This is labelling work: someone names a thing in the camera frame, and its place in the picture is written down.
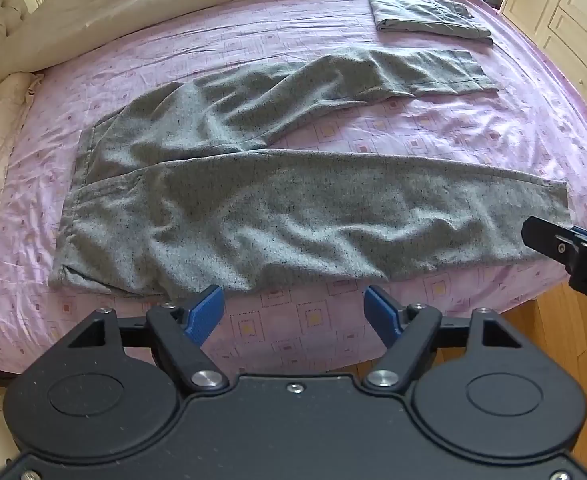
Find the screw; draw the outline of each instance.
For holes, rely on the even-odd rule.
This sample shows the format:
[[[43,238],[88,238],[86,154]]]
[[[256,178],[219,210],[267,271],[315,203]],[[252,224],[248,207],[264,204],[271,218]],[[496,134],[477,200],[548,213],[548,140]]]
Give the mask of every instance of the screw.
[[[298,383],[287,384],[287,391],[292,394],[301,394],[304,391],[304,386]]]
[[[397,373],[390,370],[374,370],[367,375],[367,381],[373,384],[373,386],[386,388],[396,384],[400,381],[400,378]]]
[[[203,388],[218,388],[222,386],[224,378],[215,370],[200,370],[191,376],[193,384]]]
[[[571,475],[566,471],[556,471],[549,480],[571,480]]]

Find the bed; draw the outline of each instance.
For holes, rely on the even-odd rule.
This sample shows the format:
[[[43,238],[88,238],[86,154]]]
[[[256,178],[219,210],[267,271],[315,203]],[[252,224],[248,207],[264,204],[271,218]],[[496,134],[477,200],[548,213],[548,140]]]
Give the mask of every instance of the bed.
[[[351,108],[274,147],[447,158],[566,180],[573,221],[587,228],[587,106],[549,59],[481,0],[456,1],[490,28],[494,46],[427,33],[379,33],[368,0],[199,0],[206,7],[199,10],[189,0],[172,10],[176,17],[163,11],[153,19],[166,21],[139,23],[134,32],[107,30],[101,20],[102,14],[130,16],[136,9],[96,10],[93,21],[75,20],[73,30],[59,34],[61,54],[61,43],[45,38],[41,27],[69,18],[78,1],[47,0],[0,45],[0,81],[11,72],[46,68],[38,65],[43,56],[51,65],[17,136],[0,199],[1,370],[21,372],[95,308],[141,316],[151,304],[46,284],[81,130],[156,86],[251,60],[307,60],[352,43],[468,50],[499,83],[497,96],[391,99]],[[85,28],[102,36],[71,45],[68,38]],[[127,35],[109,36],[123,30]],[[40,47],[33,44],[38,35]],[[77,49],[90,51],[77,56]],[[564,278],[558,264],[539,260],[435,272],[384,286],[401,303],[429,303],[450,316],[468,316],[478,306],[505,311]],[[322,371],[378,357],[384,346],[362,311],[367,285],[344,280],[228,297],[224,319],[204,350],[231,374]]]

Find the wooden floor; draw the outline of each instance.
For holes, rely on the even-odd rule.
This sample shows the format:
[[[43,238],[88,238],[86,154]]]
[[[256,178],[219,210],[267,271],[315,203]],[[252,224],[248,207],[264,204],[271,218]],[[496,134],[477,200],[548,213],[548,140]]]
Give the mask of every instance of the wooden floor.
[[[567,285],[560,285],[536,300],[510,310],[504,316],[568,371],[587,394],[586,296]],[[457,349],[439,352],[436,363],[460,354]],[[363,377],[372,366],[373,363],[369,361],[346,370]],[[574,455],[587,466],[587,422],[577,441]]]

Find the bed sheet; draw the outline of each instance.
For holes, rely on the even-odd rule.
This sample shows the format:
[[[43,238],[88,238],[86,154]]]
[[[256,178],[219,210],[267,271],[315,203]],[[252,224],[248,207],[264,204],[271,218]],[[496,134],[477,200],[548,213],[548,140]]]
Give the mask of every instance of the bed sheet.
[[[587,228],[587,107],[549,60],[480,0],[458,0],[490,28],[487,46],[427,33],[378,33],[368,0],[240,0],[113,41],[46,71],[1,198],[0,369],[20,372],[93,309],[141,316],[148,301],[54,291],[51,268],[80,131],[149,89],[239,63],[309,60],[352,43],[470,50],[495,94],[391,99],[325,116],[275,147],[449,158],[566,180]],[[453,316],[504,311],[565,277],[548,260],[419,276],[385,288]],[[227,298],[204,350],[226,372],[327,370],[378,357],[366,283],[343,281]]]

